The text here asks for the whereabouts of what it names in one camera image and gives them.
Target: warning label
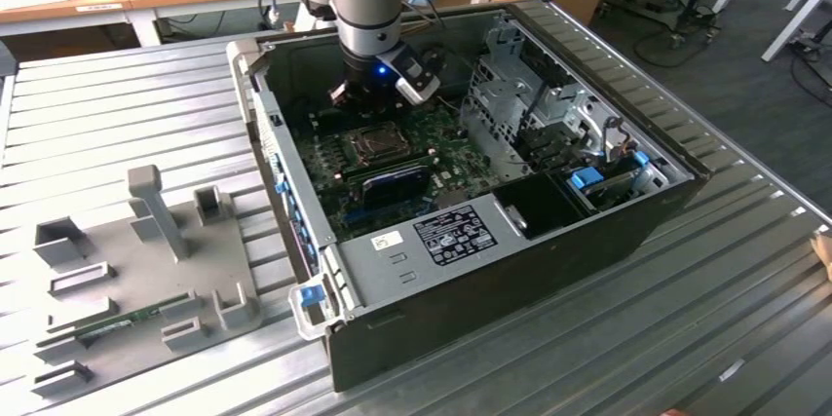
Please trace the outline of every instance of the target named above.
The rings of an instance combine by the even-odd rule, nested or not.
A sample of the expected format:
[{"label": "warning label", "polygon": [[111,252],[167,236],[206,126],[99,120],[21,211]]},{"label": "warning label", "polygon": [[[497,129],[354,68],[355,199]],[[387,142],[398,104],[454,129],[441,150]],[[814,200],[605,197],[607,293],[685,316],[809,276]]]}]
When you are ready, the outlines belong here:
[{"label": "warning label", "polygon": [[497,239],[471,206],[414,224],[438,265],[447,265],[497,246]]}]

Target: gray post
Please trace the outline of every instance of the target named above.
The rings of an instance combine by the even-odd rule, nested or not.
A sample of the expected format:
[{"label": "gray post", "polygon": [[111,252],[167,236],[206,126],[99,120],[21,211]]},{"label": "gray post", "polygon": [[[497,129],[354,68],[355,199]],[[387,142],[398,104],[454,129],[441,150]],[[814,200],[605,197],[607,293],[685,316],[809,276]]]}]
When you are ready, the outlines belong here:
[{"label": "gray post", "polygon": [[189,257],[187,242],[159,194],[162,190],[159,168],[151,165],[129,170],[129,188],[130,194],[145,201],[178,261],[186,260]]}]

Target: white label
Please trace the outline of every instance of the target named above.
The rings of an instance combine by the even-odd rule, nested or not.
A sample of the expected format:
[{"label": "white label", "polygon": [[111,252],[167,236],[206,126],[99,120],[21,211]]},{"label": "white label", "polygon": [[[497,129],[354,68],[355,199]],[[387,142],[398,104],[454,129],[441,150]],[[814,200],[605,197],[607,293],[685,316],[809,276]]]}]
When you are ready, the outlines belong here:
[{"label": "white label", "polygon": [[390,231],[382,236],[377,236],[370,241],[371,243],[374,243],[374,247],[377,248],[377,250],[382,250],[383,248],[389,248],[395,246],[397,244],[402,244],[405,242],[405,239],[402,238],[402,235],[398,231]]},{"label": "white label", "polygon": [[122,4],[99,4],[77,7],[79,12],[98,12],[99,10],[122,10]]}]

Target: motherboard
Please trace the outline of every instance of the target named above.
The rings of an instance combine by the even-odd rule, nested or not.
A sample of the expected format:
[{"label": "motherboard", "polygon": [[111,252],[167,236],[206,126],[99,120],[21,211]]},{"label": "motherboard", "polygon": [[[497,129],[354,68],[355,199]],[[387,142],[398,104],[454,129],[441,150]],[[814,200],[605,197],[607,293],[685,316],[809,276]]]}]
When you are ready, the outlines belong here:
[{"label": "motherboard", "polygon": [[297,136],[295,143],[341,241],[451,207],[499,185],[491,158],[461,125],[459,106],[438,98],[335,132],[326,122],[342,122],[343,116],[310,113],[314,132]]}]

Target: sticker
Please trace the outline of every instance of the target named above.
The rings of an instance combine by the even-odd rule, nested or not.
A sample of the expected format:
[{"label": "sticker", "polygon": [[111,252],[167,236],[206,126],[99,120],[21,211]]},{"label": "sticker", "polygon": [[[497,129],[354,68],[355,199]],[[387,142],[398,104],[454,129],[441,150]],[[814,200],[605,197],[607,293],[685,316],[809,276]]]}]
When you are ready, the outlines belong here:
[{"label": "sticker", "polygon": [[374,243],[374,247],[377,248],[377,250],[382,250],[383,248],[389,248],[395,246],[397,244],[402,244],[403,238],[398,231],[390,231],[382,236],[377,236],[374,239],[370,240],[370,242]]},{"label": "sticker", "polygon": [[99,10],[122,10],[123,8],[122,4],[99,4],[77,7],[77,10],[79,12],[98,12]]},{"label": "sticker", "polygon": [[497,246],[495,236],[470,205],[414,224],[414,228],[438,265]]}]

